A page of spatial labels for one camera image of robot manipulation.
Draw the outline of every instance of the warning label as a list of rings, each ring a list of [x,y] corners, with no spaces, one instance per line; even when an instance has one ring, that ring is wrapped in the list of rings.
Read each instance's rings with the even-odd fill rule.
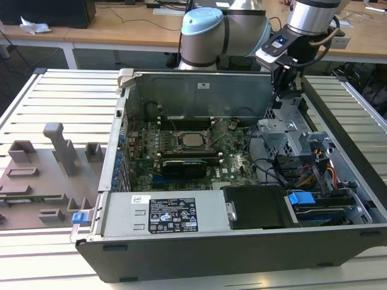
[[[151,234],[198,231],[194,198],[149,200],[149,232]]]

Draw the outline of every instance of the black plastic cover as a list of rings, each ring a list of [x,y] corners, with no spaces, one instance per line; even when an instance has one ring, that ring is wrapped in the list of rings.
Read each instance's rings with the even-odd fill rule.
[[[253,228],[293,228],[293,223],[280,186],[242,185],[223,187],[226,202],[232,202],[236,221],[230,222],[233,230]]]

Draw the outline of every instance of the black box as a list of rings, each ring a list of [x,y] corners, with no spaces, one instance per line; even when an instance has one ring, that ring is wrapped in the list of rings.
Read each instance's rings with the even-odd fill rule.
[[[93,0],[0,0],[0,20],[4,25],[20,24],[20,16],[49,26],[88,28],[96,15]]]

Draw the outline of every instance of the metal bracket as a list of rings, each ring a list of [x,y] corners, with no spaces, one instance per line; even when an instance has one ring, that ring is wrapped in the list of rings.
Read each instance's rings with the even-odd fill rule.
[[[229,221],[234,222],[237,220],[235,206],[233,202],[226,202],[227,217]]]
[[[117,81],[119,83],[119,88],[127,88],[135,84],[136,75],[134,74],[134,69],[132,68],[123,68],[119,71],[119,76]]]
[[[287,143],[286,133],[296,131],[296,125],[292,121],[278,119],[259,120],[259,130],[269,147],[284,147]]]

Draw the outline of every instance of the sticker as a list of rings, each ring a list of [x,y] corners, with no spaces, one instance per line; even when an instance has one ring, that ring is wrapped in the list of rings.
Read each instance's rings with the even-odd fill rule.
[[[198,89],[209,89],[210,84],[209,83],[198,83]]]
[[[222,8],[230,8],[230,4],[226,2],[215,2],[216,6],[222,7]]]
[[[149,227],[151,234],[198,231],[194,198],[150,199]]]
[[[29,199],[11,199],[7,201],[8,204],[22,204],[22,203],[27,203],[31,202]]]
[[[133,195],[132,204],[148,204],[150,199],[150,195]]]

